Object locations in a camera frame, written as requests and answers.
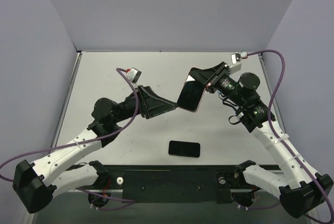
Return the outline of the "black phone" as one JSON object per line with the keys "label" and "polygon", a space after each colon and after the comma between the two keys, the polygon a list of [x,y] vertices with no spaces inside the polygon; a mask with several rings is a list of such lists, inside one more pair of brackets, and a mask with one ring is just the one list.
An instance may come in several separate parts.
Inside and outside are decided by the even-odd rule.
{"label": "black phone", "polygon": [[169,142],[168,153],[171,156],[199,158],[200,143],[171,140]]}

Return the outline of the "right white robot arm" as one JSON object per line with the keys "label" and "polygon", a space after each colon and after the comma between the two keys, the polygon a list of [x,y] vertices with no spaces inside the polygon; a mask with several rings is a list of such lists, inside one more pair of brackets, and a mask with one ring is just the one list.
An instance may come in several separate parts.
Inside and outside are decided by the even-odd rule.
{"label": "right white robot arm", "polygon": [[258,76],[243,73],[235,81],[231,73],[225,62],[189,71],[190,77],[209,93],[218,91],[237,106],[236,117],[261,142],[283,173],[283,176],[275,175],[249,160],[237,166],[233,173],[234,183],[239,187],[252,184],[267,191],[277,197],[284,210],[294,218],[306,215],[328,200],[333,179],[310,166],[289,141],[288,134],[283,133],[256,91],[260,85]]}

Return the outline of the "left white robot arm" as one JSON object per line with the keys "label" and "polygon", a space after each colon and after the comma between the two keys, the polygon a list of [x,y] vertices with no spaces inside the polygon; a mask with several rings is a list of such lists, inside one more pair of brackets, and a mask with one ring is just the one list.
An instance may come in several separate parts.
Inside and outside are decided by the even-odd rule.
{"label": "left white robot arm", "polygon": [[96,101],[93,122],[64,147],[29,163],[16,165],[13,189],[30,214],[46,207],[53,198],[81,186],[102,188],[109,179],[108,171],[98,161],[79,169],[70,167],[88,154],[104,148],[121,132],[118,123],[132,121],[137,115],[145,119],[173,111],[177,104],[158,96],[149,86],[138,86],[123,102],[108,98]]}

